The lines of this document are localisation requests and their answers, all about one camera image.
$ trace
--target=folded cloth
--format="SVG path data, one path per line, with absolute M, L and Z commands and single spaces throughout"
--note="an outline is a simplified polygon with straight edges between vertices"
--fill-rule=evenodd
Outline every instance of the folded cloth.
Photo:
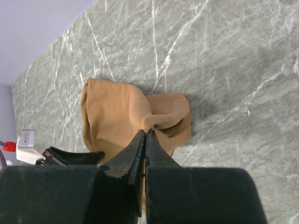
M 89 78 L 82 92 L 81 116 L 84 143 L 89 151 L 106 154 L 102 163 L 126 147 L 140 129 L 155 130 L 170 156 L 192 137 L 189 102 L 179 93 L 145 96 L 131 84 Z

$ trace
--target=garment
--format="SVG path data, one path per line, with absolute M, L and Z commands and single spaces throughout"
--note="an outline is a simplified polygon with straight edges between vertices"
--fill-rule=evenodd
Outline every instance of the garment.
M 102 162 L 117 155 L 140 129 L 155 130 L 170 156 L 192 137 L 189 102 L 179 93 L 145 96 L 131 84 L 89 78 L 82 92 L 81 116 L 84 143 L 89 151 L 106 154 Z

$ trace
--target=white wall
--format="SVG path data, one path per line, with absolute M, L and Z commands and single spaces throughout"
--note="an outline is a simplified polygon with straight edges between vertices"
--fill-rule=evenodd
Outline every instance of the white wall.
M 0 0 L 0 84 L 12 84 L 94 2 Z
M 0 140 L 16 142 L 16 138 L 11 87 L 0 85 Z M 6 160 L 10 160 L 14 165 L 20 164 L 15 153 L 2 152 Z

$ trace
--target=purple wall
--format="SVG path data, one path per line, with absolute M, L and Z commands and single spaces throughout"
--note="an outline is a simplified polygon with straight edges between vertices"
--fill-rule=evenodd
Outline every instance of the purple wall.
M 10 85 L 95 0 L 1 0 L 0 84 Z
M 0 140 L 16 142 L 16 138 L 11 88 L 0 85 Z M 10 160 L 14 165 L 20 164 L 15 153 L 2 152 L 6 160 Z

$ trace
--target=brown cloth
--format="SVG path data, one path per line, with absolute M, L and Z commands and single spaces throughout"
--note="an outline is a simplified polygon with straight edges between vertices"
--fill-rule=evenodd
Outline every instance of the brown cloth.
M 81 116 L 84 143 L 91 152 L 105 152 L 102 163 L 125 148 L 140 129 L 155 130 L 170 156 L 192 137 L 189 102 L 179 93 L 145 96 L 131 84 L 89 78 L 82 92 Z

